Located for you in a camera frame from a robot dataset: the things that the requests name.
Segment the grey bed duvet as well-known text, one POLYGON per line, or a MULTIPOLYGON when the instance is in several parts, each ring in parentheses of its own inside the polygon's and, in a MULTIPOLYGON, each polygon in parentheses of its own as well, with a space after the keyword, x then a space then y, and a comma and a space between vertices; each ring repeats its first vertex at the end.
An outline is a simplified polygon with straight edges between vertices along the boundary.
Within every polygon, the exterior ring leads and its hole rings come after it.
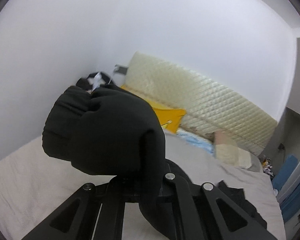
MULTIPOLYGON (((286 232, 270 178, 261 172, 227 165, 203 149, 166 133, 166 157, 178 164, 195 184, 224 181, 244 190, 246 199, 267 222, 277 239, 286 232)), ((0 161, 0 231, 22 239, 85 183, 107 183, 109 176, 90 176, 67 161, 51 158, 36 138, 0 161)))

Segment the cream quilted headboard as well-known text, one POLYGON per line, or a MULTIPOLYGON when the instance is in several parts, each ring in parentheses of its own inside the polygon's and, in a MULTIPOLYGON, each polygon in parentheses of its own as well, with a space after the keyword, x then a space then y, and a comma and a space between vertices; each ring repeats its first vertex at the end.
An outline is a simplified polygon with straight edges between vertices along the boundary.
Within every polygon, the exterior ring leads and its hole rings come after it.
POLYGON ((123 86, 138 96, 184 109, 182 129, 206 139, 222 131, 254 155, 262 153, 277 127, 275 119, 225 85, 140 52, 129 62, 123 86))

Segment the black puffer jacket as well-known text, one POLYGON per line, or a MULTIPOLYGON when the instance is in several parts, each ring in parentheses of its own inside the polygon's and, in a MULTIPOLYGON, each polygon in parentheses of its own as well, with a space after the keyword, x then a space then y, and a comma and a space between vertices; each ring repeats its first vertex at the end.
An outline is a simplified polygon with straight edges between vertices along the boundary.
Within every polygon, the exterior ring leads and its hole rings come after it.
POLYGON ((43 133, 44 152, 92 176, 119 176, 142 196, 145 219, 168 239, 176 239, 171 204, 158 200, 162 180, 187 174, 166 158, 165 133, 153 108, 116 85, 89 93, 69 87, 55 102, 43 133))

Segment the wall socket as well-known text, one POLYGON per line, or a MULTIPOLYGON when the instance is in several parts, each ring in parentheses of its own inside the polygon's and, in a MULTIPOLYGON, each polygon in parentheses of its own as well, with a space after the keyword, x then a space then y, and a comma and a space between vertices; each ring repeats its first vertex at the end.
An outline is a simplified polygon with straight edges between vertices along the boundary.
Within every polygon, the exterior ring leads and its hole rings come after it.
POLYGON ((121 74, 121 75, 127 75, 128 67, 116 64, 114 67, 114 73, 121 74))

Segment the beige pillow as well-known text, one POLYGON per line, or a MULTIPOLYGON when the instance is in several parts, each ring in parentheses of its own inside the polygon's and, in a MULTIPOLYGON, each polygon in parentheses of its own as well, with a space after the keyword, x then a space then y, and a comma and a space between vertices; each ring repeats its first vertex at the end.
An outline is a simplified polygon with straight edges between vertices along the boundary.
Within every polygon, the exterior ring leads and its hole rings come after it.
POLYGON ((237 166, 239 161, 239 150, 234 140, 222 131, 214 132, 213 141, 215 158, 228 165, 237 166))

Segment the yellow pillow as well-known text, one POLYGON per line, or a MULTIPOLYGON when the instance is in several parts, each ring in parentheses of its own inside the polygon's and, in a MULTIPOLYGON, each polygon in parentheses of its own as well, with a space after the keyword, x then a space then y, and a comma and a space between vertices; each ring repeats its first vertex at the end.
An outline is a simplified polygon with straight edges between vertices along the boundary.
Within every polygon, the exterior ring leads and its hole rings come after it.
POLYGON ((186 115, 185 109, 168 107, 165 104, 159 103, 139 92, 128 88, 125 85, 122 85, 121 88, 139 96, 147 103, 149 103, 150 106, 153 108, 153 111, 156 113, 162 128, 174 134, 177 132, 183 116, 186 115))

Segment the black bag with bottle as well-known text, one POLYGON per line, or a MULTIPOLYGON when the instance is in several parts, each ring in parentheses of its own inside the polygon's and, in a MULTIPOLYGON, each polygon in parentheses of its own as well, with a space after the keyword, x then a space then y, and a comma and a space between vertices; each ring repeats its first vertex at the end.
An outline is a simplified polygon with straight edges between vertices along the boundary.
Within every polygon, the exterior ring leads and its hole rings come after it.
POLYGON ((76 82, 76 86, 92 93, 98 87, 104 85, 114 85, 113 79, 104 72, 95 72, 88 75, 86 78, 80 78, 76 82))

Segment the cream flat pillow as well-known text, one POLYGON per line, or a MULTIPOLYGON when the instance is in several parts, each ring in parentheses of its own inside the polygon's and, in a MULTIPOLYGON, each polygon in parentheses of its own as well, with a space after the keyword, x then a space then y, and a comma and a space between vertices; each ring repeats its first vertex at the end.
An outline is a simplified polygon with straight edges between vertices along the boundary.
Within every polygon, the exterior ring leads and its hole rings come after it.
POLYGON ((246 150, 236 147, 234 148, 231 156, 232 156, 232 161, 231 161, 232 166, 240 167, 246 170, 252 166, 251 154, 246 150))

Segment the blue curtain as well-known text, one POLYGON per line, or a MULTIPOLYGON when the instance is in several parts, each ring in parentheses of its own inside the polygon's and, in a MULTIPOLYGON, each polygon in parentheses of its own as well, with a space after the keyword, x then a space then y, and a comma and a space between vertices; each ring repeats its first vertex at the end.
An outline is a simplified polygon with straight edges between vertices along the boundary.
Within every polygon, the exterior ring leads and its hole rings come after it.
POLYGON ((296 189, 280 204, 283 222, 289 221, 300 209, 300 183, 296 189))

